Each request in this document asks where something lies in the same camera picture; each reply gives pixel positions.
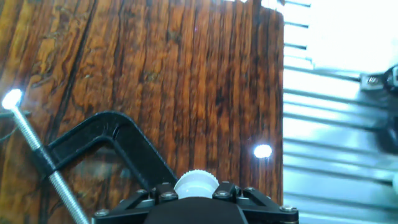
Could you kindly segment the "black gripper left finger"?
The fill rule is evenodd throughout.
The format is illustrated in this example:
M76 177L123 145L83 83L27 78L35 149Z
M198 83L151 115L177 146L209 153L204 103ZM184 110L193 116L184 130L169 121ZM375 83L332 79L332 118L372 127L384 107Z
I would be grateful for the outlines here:
M150 190L137 190L128 199L112 210L98 210L95 212L93 224L141 224L144 223L149 212L157 205L178 200L178 194L170 183L156 185Z

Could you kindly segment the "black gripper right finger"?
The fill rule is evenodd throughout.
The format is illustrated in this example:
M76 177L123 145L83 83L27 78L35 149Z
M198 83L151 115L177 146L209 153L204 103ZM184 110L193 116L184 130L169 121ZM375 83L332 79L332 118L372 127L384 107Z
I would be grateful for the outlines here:
M292 206L280 206L254 187L241 188L222 182L212 199L233 203L249 223L299 224L299 211Z

